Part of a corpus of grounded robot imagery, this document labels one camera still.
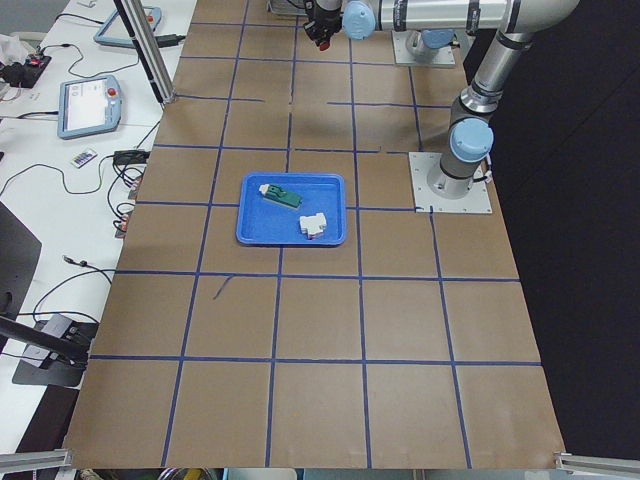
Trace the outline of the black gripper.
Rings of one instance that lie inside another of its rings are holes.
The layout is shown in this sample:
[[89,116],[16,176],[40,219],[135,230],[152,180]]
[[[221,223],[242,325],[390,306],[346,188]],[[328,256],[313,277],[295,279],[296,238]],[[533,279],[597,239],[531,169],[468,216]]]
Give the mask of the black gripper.
[[303,25],[311,40],[330,40],[342,27],[341,0],[306,0],[307,22]]

